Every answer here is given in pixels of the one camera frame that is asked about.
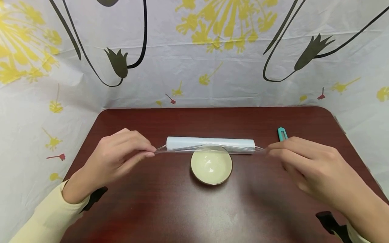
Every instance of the bowl rim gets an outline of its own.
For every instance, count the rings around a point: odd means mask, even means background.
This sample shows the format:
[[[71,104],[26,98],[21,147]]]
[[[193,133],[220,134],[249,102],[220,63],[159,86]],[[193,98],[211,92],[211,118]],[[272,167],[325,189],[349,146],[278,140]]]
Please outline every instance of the bowl rim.
[[[191,157],[191,162],[190,162],[190,169],[191,169],[191,172],[193,173],[193,175],[196,177],[197,180],[199,180],[201,183],[204,183],[205,185],[220,185],[222,183],[224,183],[226,180],[228,180],[232,174],[232,171],[234,169],[234,161],[232,160],[232,157],[231,155],[226,151],[226,153],[228,154],[228,156],[230,157],[231,159],[231,170],[230,170],[230,173],[228,174],[228,176],[221,182],[218,182],[218,183],[206,183],[204,181],[202,181],[199,177],[197,177],[197,175],[194,173],[193,169],[192,169],[192,157]]]

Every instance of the cream sleeve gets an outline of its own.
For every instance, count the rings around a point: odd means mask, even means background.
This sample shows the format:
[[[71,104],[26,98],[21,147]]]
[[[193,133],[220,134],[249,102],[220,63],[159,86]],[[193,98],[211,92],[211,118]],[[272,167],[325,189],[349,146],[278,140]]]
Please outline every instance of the cream sleeve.
[[[358,232],[347,222],[347,231],[349,233],[349,238],[352,243],[370,243],[370,241],[363,238]]]
[[[79,204],[67,203],[62,197],[62,182],[35,208],[27,223],[16,233],[10,243],[59,243],[65,231],[77,219],[89,198]]]

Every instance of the white bowl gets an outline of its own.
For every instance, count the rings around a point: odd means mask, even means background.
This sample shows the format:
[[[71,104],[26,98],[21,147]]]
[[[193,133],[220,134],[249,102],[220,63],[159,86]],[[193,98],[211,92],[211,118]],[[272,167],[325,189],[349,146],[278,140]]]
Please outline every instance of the white bowl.
[[[202,146],[192,155],[191,169],[199,181],[207,185],[218,185],[231,175],[232,160],[222,147]]]

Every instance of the wooden tabletop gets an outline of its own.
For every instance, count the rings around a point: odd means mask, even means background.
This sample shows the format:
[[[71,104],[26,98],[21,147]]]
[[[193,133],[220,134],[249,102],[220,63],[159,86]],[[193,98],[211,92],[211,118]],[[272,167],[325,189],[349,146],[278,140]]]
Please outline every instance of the wooden tabletop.
[[[254,139],[266,147],[277,128],[335,147],[365,182],[384,194],[330,112],[319,107],[110,109],[97,118],[66,176],[85,163],[99,140],[123,128],[155,147],[168,136]],[[271,242],[329,243],[315,214],[333,209],[299,191],[277,161],[231,155],[226,183],[205,186],[190,173],[190,154],[158,154],[142,161],[65,234],[62,243]]]

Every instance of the black curved stem print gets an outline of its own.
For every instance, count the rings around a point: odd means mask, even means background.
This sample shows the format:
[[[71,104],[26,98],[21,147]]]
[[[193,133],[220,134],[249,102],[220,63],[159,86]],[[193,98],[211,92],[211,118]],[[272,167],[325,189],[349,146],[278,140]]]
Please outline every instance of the black curved stem print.
[[[377,15],[374,19],[372,19],[372,21],[370,21],[365,27],[363,27],[363,29],[361,29],[358,33],[356,33],[354,36],[352,36],[348,41],[346,41],[345,43],[343,43],[342,45],[340,45],[338,48],[336,48],[335,50],[332,50],[332,51],[329,51],[327,53],[323,53],[323,54],[320,54],[320,55],[317,55],[315,56],[314,58],[323,58],[323,57],[326,57],[326,56],[329,56],[329,55],[332,55],[334,54],[335,52],[337,52],[338,50],[342,49],[343,47],[345,47],[348,43],[352,42],[353,39],[355,39],[358,35],[360,35],[362,32],[365,31],[365,29],[367,29],[370,25],[372,25],[377,19],[379,19],[382,15],[384,15],[387,11],[389,10],[389,6],[386,7],[386,9],[384,9],[379,15]]]
[[[72,41],[72,44],[73,44],[73,46],[74,46],[74,48],[75,48],[75,50],[76,50],[76,52],[77,52],[77,55],[78,55],[79,59],[81,60],[80,49],[79,49],[79,47],[78,47],[78,45],[77,45],[77,43],[76,43],[76,41],[75,41],[75,39],[74,39],[74,37],[73,37],[73,34],[72,34],[71,31],[70,31],[70,28],[69,28],[68,24],[66,23],[64,17],[62,16],[62,14],[61,14],[61,12],[59,11],[58,7],[57,7],[56,4],[54,3],[54,0],[49,0],[49,1],[50,1],[51,5],[53,6],[55,12],[57,13],[59,19],[61,20],[61,22],[62,22],[62,24],[63,24],[63,26],[64,26],[66,32],[68,33],[68,35],[69,35],[69,37],[70,37],[70,39],[71,39],[71,41]],[[79,45],[80,45],[81,51],[83,52],[83,54],[84,54],[84,56],[85,56],[85,59],[86,59],[86,61],[88,62],[89,66],[92,68],[93,72],[96,74],[96,76],[98,77],[98,79],[99,79],[104,85],[106,85],[106,86],[108,86],[108,87],[117,87],[117,86],[121,85],[122,82],[123,82],[123,79],[127,76],[127,73],[125,73],[124,75],[120,75],[120,76],[119,76],[121,79],[120,79],[119,83],[116,84],[116,85],[109,85],[109,84],[106,84],[106,83],[100,78],[100,76],[97,74],[97,72],[96,72],[95,68],[93,67],[92,63],[90,62],[90,60],[89,60],[89,58],[88,58],[88,55],[87,55],[86,52],[85,52],[84,46],[82,45],[81,40],[80,40],[80,38],[79,38],[79,36],[78,36],[77,30],[76,30],[76,28],[75,28],[75,26],[74,26],[74,22],[73,22],[73,19],[72,19],[71,15],[70,15],[69,9],[68,9],[67,4],[66,4],[66,1],[65,1],[65,0],[62,0],[62,2],[63,2],[63,5],[64,5],[64,7],[65,7],[66,13],[67,13],[67,15],[68,15],[68,17],[69,17],[69,20],[70,20],[70,23],[71,23],[71,25],[72,25],[73,31],[74,31],[74,33],[75,33],[75,35],[76,35],[77,40],[78,40],[78,43],[79,43]],[[113,3],[112,5],[114,5],[117,1],[116,1],[116,2],[115,2],[115,1],[108,1],[108,2]],[[140,54],[140,56],[139,56],[139,59],[138,59],[134,64],[128,65],[128,66],[127,66],[127,69],[131,69],[131,68],[135,68],[135,67],[139,66],[139,65],[141,64],[141,62],[143,61],[143,58],[144,58],[145,53],[146,53],[146,45],[147,45],[147,6],[146,6],[146,0],[143,0],[143,7],[144,7],[144,38],[143,38],[142,51],[141,51],[141,54]],[[115,70],[116,73],[117,73],[117,69],[120,69],[120,67],[119,67],[119,68],[113,67],[113,68],[114,68],[114,70]]]
[[[68,33],[69,35],[69,38],[70,38],[70,41],[72,42],[73,46],[74,46],[74,49],[75,51],[77,52],[77,56],[78,56],[78,59],[81,60],[81,52],[80,52],[80,49],[78,48],[78,45],[77,43],[75,42],[75,39],[72,35],[72,32],[70,31],[69,29],[69,26],[67,25],[65,19],[63,18],[60,10],[58,9],[57,5],[54,3],[54,0],[49,0],[51,5],[53,6],[54,8],[54,11],[57,13],[58,17],[60,18],[62,24],[63,24],[63,27],[65,28],[66,32]]]
[[[293,12],[293,10],[294,10],[298,0],[295,0],[293,2],[293,4],[292,4],[292,6],[291,6],[287,16],[285,17],[283,23],[281,24],[278,32],[275,34],[273,40],[271,41],[271,43],[269,44],[269,46],[266,48],[266,50],[264,52],[264,54],[265,54],[268,50],[271,49],[273,44],[276,43],[274,45],[274,48],[271,51],[270,55],[268,56],[268,58],[266,60],[266,63],[265,63],[265,66],[263,68],[263,78],[266,81],[269,81],[269,82],[282,82],[282,81],[286,80],[287,78],[289,78],[291,75],[293,75],[296,71],[299,71],[302,68],[304,68],[309,62],[311,62],[311,60],[317,59],[317,58],[323,58],[323,57],[326,57],[326,56],[334,54],[335,52],[339,51],[340,49],[345,47],[347,44],[349,44],[351,41],[353,41],[358,35],[360,35],[362,32],[364,32],[370,25],[372,25],[376,20],[378,20],[382,15],[384,15],[389,10],[389,6],[388,6],[379,15],[377,15],[374,19],[372,19],[365,27],[363,27],[358,33],[353,35],[349,40],[347,40],[345,43],[343,43],[338,48],[336,48],[336,49],[334,49],[332,51],[329,51],[329,52],[326,52],[326,53],[323,53],[323,54],[319,54],[319,52],[321,52],[326,46],[328,46],[329,44],[331,44],[332,42],[335,41],[335,40],[329,41],[329,39],[332,36],[330,36],[330,37],[328,37],[328,38],[326,38],[324,40],[321,40],[321,35],[320,34],[316,38],[312,37],[311,38],[311,42],[308,44],[308,46],[305,49],[305,51],[303,52],[303,54],[301,54],[300,58],[297,60],[295,66],[294,66],[294,71],[292,73],[290,73],[287,77],[285,77],[285,78],[283,78],[281,80],[271,80],[271,79],[268,79],[266,77],[266,69],[267,69],[267,66],[268,66],[268,64],[270,62],[270,59],[273,56],[273,53],[276,50],[278,44],[282,40],[285,32],[289,28],[289,26],[292,23],[293,19],[296,17],[297,13],[300,11],[300,9],[303,6],[303,4],[305,3],[305,1],[306,0],[303,0],[302,3],[300,4],[300,6],[297,8],[296,12],[294,13],[293,17],[289,21],[288,25],[285,27],[284,32],[281,34],[280,38],[278,39],[278,37],[279,37],[280,33],[282,32],[282,29],[284,28],[286,22],[289,20],[289,17],[291,15],[291,13]]]
[[[132,65],[128,65],[127,68],[136,68],[139,66],[139,64],[143,61],[143,58],[145,57],[146,53],[146,44],[147,44],[147,5],[146,0],[143,0],[143,15],[144,15],[144,32],[143,32],[143,45],[142,45],[142,51],[140,53],[139,59]]]
[[[294,7],[296,6],[296,3],[297,3],[298,0],[294,0],[294,3],[291,7],[291,10],[289,11],[289,13],[291,13],[294,9]],[[293,17],[291,18],[291,20],[289,21],[288,25],[286,26],[284,32],[281,34],[281,37],[278,39],[277,43],[275,44],[273,50],[271,51],[270,55],[268,56],[268,59],[266,60],[266,63],[265,63],[265,66],[263,67],[263,78],[266,80],[266,81],[269,81],[269,82],[282,82],[284,81],[285,79],[289,78],[290,76],[292,76],[292,74],[294,74],[296,71],[293,71],[291,74],[289,74],[286,78],[283,78],[281,80],[271,80],[271,79],[268,79],[266,77],[266,69],[267,69],[267,66],[269,64],[269,61],[271,59],[271,57],[273,56],[273,53],[274,51],[277,49],[277,46],[278,44],[280,43],[280,41],[282,40],[282,38],[284,37],[284,34],[286,32],[286,30],[288,30],[289,28],[289,25],[291,25],[293,19],[296,17],[298,11],[301,9],[301,7],[303,6],[303,4],[305,3],[306,0],[303,0],[303,2],[300,4],[300,6],[298,7],[298,9],[296,10],[296,12],[294,13]]]

